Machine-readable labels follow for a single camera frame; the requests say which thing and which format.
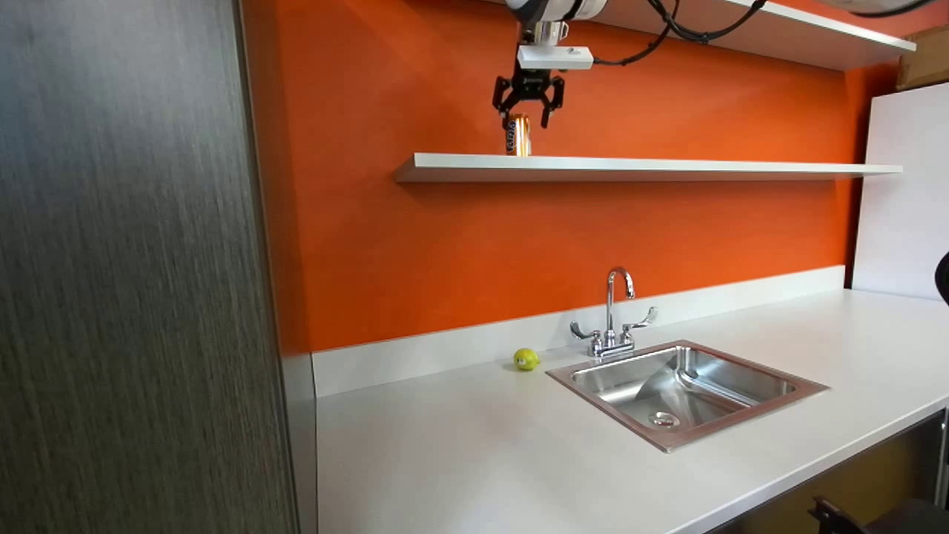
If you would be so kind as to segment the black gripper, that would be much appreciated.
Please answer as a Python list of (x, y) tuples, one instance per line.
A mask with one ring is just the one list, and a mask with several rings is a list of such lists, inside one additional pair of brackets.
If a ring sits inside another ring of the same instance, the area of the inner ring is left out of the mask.
[(564, 104), (564, 79), (552, 70), (536, 67), (517, 67), (509, 76), (494, 79), (493, 106), (499, 109), (500, 128), (509, 125), (509, 109), (521, 100), (539, 100), (539, 125), (549, 128), (555, 109)]

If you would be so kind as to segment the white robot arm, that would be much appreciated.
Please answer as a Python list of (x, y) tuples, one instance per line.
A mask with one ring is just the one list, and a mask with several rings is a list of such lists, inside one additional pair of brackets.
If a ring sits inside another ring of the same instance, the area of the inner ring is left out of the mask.
[(570, 24), (594, 21), (607, 0), (505, 0), (520, 24), (512, 73), (499, 76), (493, 106), (505, 122), (521, 100), (539, 104), (539, 125), (564, 104), (564, 70), (591, 70), (594, 49), (570, 48)]

